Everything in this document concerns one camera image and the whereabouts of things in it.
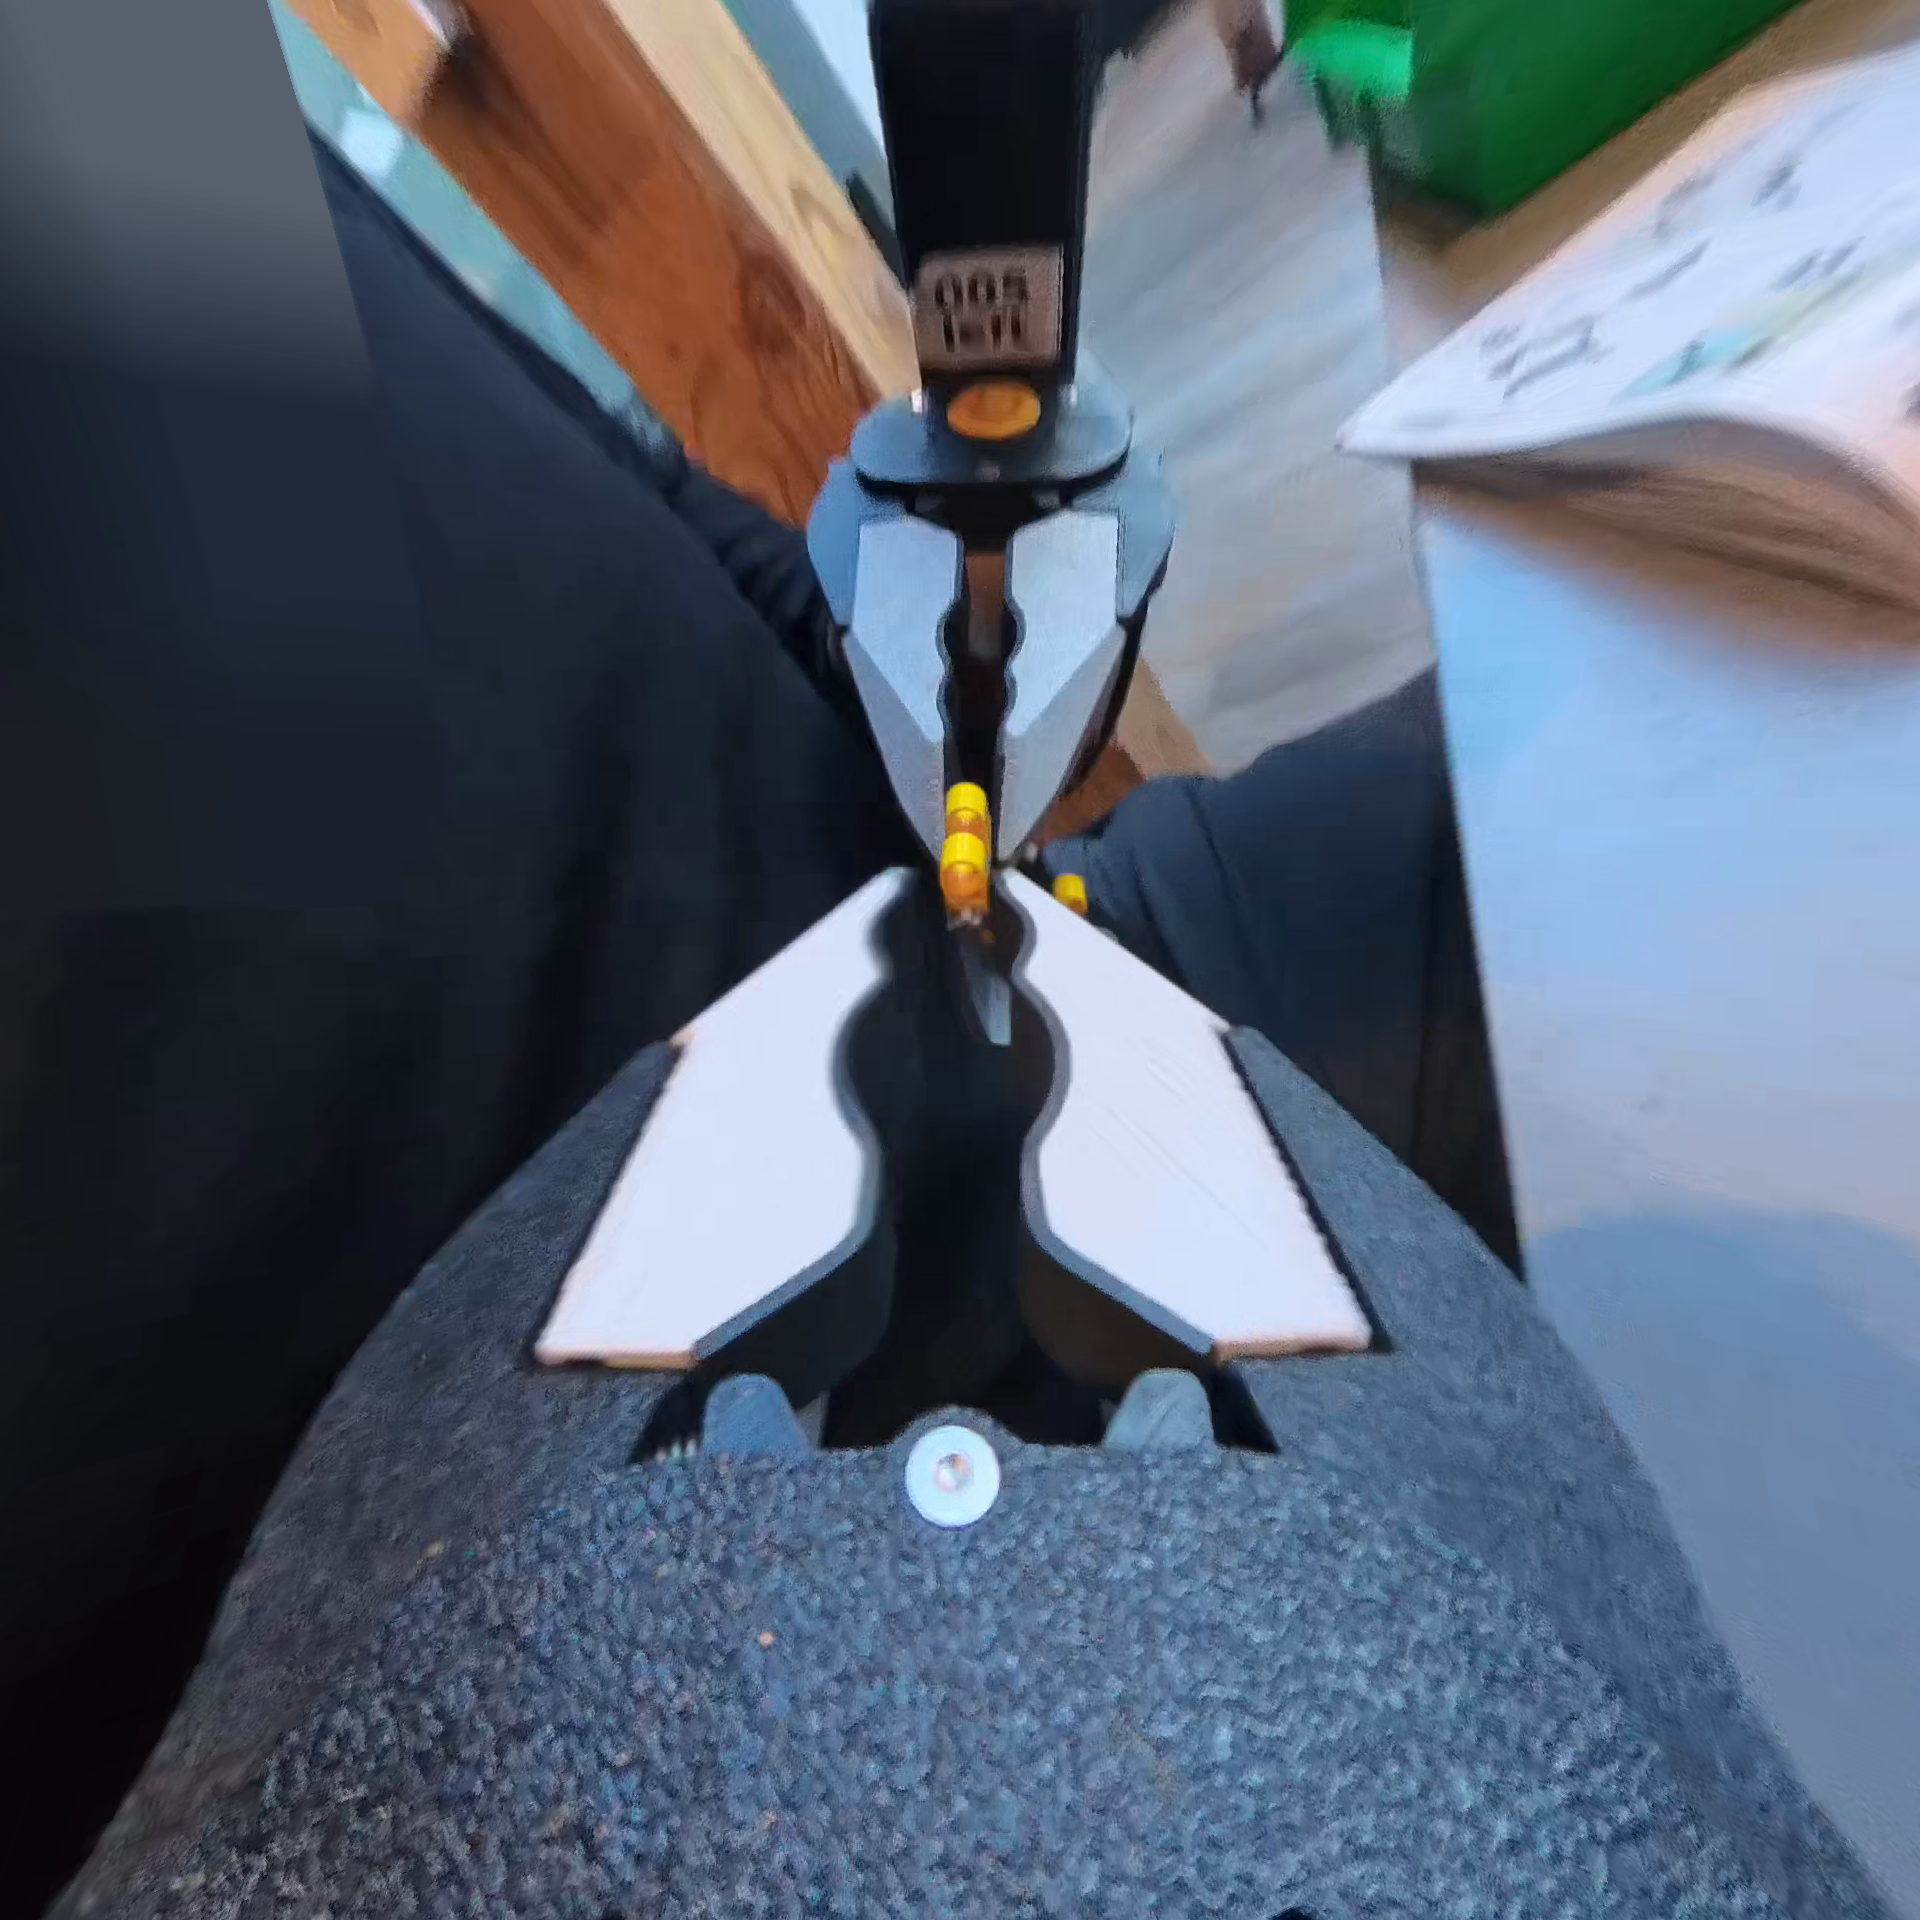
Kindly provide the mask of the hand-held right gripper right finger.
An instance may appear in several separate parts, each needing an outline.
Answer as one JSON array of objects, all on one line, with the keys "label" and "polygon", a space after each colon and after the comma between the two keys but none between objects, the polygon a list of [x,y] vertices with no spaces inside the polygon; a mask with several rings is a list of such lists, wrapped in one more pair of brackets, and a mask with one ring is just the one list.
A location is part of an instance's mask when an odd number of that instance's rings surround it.
[{"label": "hand-held right gripper right finger", "polygon": [[1362,1355],[1367,1317],[1261,1114],[1226,1026],[1035,882],[1016,1002],[1050,1083],[1023,1147],[1023,1279],[1057,1363]]}]

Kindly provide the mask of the person's blue trouser leg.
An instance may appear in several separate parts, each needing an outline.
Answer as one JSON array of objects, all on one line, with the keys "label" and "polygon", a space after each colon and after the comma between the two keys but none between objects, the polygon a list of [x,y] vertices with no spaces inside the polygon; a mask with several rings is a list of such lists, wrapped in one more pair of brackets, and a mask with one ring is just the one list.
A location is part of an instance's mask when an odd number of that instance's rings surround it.
[{"label": "person's blue trouser leg", "polygon": [[1261,1033],[1525,1275],[1435,670],[1231,777],[1146,782],[1030,871],[1076,874],[1090,925]]}]

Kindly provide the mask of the instruction booklet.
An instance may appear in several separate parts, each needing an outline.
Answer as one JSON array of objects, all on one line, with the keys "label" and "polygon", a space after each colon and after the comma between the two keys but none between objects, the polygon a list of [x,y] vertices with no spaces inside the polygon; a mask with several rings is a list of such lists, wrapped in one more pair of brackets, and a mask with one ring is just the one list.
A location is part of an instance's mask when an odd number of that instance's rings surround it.
[{"label": "instruction booklet", "polygon": [[1767,81],[1340,452],[1915,606],[1915,45]]}]

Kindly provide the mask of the wooden beam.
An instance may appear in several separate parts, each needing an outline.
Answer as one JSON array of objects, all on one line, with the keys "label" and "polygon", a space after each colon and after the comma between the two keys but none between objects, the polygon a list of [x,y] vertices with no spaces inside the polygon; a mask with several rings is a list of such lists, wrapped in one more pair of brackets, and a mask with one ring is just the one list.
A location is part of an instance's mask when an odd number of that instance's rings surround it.
[{"label": "wooden beam", "polygon": [[[665,427],[743,492],[813,523],[854,426],[918,386],[885,145],[889,197],[882,216],[863,216],[723,5],[283,14],[503,233]],[[890,515],[925,521],[832,498],[824,542],[807,534],[841,652],[860,525]],[[1011,535],[984,549],[956,538],[946,788],[984,784],[997,820]],[[1080,832],[1146,782],[1148,757],[1124,733],[1161,696],[1156,683],[1137,692],[1143,626],[1124,636],[1100,755],[1035,837]]]}]

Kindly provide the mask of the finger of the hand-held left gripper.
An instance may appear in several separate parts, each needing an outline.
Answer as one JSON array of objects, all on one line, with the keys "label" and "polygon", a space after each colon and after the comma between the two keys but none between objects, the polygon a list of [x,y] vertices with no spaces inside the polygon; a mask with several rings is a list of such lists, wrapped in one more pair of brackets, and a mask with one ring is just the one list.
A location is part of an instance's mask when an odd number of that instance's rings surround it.
[{"label": "finger of the hand-held left gripper", "polygon": [[866,521],[854,538],[844,659],[890,794],[931,863],[946,838],[946,624],[964,544],[918,515]]},{"label": "finger of the hand-held left gripper", "polygon": [[1016,856],[1100,755],[1124,659],[1119,515],[1046,515],[1004,553],[1016,621],[1000,722],[1000,852]]}]

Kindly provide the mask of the green plastic bin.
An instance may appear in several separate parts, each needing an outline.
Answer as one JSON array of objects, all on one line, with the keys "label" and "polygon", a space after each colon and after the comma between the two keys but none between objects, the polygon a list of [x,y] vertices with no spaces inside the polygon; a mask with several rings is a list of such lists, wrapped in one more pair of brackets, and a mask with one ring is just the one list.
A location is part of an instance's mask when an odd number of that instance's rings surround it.
[{"label": "green plastic bin", "polygon": [[1790,5],[1282,5],[1329,142],[1472,216],[1507,211]]}]

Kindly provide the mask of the grey yellow brick assembly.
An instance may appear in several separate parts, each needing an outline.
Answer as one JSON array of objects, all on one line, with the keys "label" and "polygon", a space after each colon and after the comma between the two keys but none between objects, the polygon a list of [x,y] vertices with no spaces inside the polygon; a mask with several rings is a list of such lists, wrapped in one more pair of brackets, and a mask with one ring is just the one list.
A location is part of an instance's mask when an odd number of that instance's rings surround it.
[{"label": "grey yellow brick assembly", "polygon": [[978,1069],[1011,1069],[1016,1034],[1016,960],[1023,935],[1003,915],[1000,886],[1023,874],[1053,904],[1100,932],[1090,915],[1083,856],[1069,832],[1035,837],[1008,864],[993,864],[1000,849],[990,796],[972,782],[942,794],[942,837],[935,863],[935,903],[925,925],[925,979],[942,1001],[942,1019],[984,1054]]}]

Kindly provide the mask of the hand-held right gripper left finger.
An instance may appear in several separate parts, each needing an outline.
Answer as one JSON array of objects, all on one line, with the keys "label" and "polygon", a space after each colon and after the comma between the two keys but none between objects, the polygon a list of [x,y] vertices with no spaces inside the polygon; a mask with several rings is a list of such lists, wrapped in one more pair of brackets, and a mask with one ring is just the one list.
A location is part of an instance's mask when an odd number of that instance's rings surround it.
[{"label": "hand-held right gripper left finger", "polygon": [[872,1233],[878,1147],[844,1077],[889,979],[885,869],[703,1010],[538,1332],[538,1363],[700,1369],[799,1304]]}]

